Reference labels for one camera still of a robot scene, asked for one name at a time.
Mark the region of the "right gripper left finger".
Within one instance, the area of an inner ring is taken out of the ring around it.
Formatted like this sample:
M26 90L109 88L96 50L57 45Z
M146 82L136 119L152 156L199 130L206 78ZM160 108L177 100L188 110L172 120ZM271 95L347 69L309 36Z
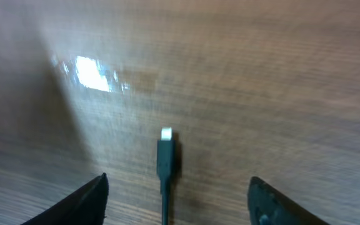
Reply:
M109 182L106 173L22 225L103 225Z

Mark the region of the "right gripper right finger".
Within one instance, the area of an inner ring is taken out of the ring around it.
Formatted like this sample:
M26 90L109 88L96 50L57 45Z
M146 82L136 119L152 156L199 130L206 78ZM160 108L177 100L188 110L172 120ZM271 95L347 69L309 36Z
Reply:
M252 225L329 225L257 176L250 179L247 206Z

